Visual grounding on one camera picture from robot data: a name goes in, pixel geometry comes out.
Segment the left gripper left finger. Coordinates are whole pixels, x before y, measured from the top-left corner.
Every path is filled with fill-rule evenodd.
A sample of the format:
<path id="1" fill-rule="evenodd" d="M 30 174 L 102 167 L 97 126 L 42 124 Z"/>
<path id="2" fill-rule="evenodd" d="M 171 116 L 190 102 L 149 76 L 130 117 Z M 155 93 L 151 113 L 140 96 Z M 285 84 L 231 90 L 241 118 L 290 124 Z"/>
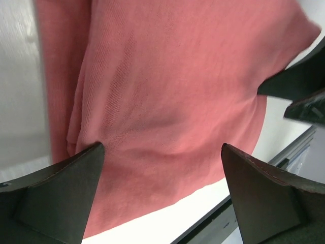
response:
<path id="1" fill-rule="evenodd" d="M 104 163 L 96 143 L 1 183 L 1 243 L 81 243 Z"/>

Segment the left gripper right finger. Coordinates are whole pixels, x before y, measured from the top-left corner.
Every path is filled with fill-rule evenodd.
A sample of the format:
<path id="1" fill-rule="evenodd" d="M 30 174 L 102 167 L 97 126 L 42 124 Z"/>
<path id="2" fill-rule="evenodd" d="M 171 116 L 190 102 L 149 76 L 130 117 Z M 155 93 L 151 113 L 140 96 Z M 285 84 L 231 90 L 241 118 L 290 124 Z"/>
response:
<path id="1" fill-rule="evenodd" d="M 324 243 L 324 184 L 226 143 L 221 159 L 244 243 Z"/>

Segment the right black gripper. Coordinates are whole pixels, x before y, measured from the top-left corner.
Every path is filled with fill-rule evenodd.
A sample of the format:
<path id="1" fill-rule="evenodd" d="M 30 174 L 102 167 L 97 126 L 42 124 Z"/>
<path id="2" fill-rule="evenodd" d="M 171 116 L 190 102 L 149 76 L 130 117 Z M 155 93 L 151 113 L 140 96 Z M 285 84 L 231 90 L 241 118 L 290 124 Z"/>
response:
<path id="1" fill-rule="evenodd" d="M 323 88 L 324 46 L 318 45 L 298 63 L 265 80 L 258 87 L 257 94 L 282 99 L 302 99 L 314 93 L 290 104 L 284 117 L 324 126 L 324 91 L 319 91 Z"/>

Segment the pink t shirt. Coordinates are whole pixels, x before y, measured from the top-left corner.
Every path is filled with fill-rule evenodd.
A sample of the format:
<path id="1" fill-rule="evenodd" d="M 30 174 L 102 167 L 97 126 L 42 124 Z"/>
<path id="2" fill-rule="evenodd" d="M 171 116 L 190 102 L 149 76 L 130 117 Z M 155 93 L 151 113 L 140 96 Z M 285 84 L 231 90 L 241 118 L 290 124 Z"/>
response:
<path id="1" fill-rule="evenodd" d="M 224 177 L 253 152 L 264 80 L 320 34 L 297 1 L 36 1 L 53 162 L 105 160 L 84 237 Z"/>

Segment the aluminium rail front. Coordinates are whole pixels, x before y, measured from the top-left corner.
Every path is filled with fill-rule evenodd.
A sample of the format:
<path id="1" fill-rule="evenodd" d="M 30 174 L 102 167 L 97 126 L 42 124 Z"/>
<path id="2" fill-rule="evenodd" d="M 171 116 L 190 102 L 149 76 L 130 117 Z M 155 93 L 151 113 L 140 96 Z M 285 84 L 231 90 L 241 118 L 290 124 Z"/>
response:
<path id="1" fill-rule="evenodd" d="M 268 164 L 286 169 L 302 152 L 309 146 L 316 132 L 316 127 L 311 126 L 302 135 L 289 144 L 284 150 L 278 153 Z"/>

